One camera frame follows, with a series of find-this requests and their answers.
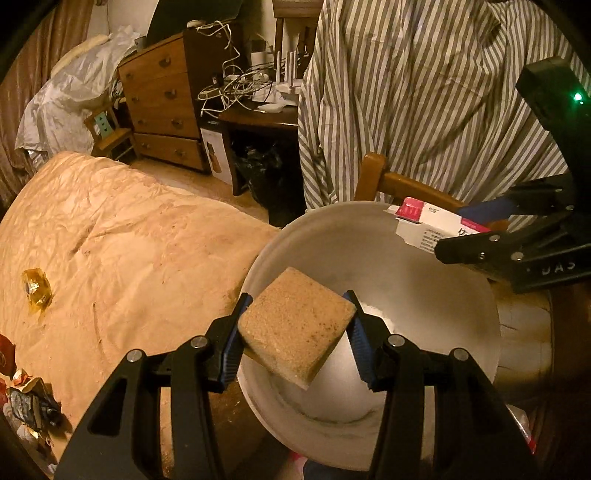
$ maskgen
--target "wooden floor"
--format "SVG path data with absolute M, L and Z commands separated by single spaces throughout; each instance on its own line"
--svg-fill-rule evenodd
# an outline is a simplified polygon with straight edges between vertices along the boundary
M 239 197 L 235 197 L 232 194 L 232 186 L 212 175 L 204 175 L 188 168 L 177 167 L 151 158 L 132 160 L 129 165 L 152 175 L 165 185 L 188 190 L 201 197 L 220 200 L 263 222 L 269 221 L 267 210 L 252 198 L 248 190 Z

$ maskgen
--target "brown curtain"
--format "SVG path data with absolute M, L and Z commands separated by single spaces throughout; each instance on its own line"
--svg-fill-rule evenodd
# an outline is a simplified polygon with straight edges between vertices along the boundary
M 61 0 L 33 32 L 0 85 L 0 218 L 33 175 L 22 151 L 14 150 L 27 103 L 48 81 L 51 69 L 86 39 L 93 0 Z

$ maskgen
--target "square sponge block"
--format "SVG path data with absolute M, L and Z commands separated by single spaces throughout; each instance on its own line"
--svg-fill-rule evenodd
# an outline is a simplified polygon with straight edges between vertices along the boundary
M 354 314 L 351 302 L 290 267 L 253 301 L 238 329 L 247 355 L 306 389 Z

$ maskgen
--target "drawer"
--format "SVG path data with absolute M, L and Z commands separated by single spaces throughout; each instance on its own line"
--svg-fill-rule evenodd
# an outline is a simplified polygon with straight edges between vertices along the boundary
M 119 67 L 123 89 L 187 71 L 183 39 L 178 38 L 134 57 Z
M 177 115 L 193 113 L 191 89 L 186 73 L 176 73 L 153 82 L 131 84 L 124 87 L 124 92 L 130 111 L 140 107 L 156 108 L 162 113 L 170 110 Z
M 164 135 L 135 134 L 139 151 L 149 157 L 198 170 L 208 170 L 203 161 L 201 142 L 190 138 L 166 137 Z
M 191 115 L 167 115 L 156 116 L 158 111 L 149 109 L 139 112 L 131 111 L 134 129 L 137 133 L 150 133 L 162 135 L 176 135 L 178 137 L 199 138 L 199 127 L 195 116 Z

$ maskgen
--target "wall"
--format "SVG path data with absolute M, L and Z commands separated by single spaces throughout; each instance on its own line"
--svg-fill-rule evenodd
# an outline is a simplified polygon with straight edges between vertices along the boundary
M 95 6 L 90 18 L 88 38 L 100 33 L 109 34 L 120 26 L 131 25 L 146 35 L 158 0 L 108 0 L 108 5 Z M 275 43 L 275 17 L 272 0 L 244 0 L 239 18 L 244 22 L 246 38 L 261 35 L 269 45 Z M 294 49 L 302 20 L 286 19 L 283 32 L 283 50 Z

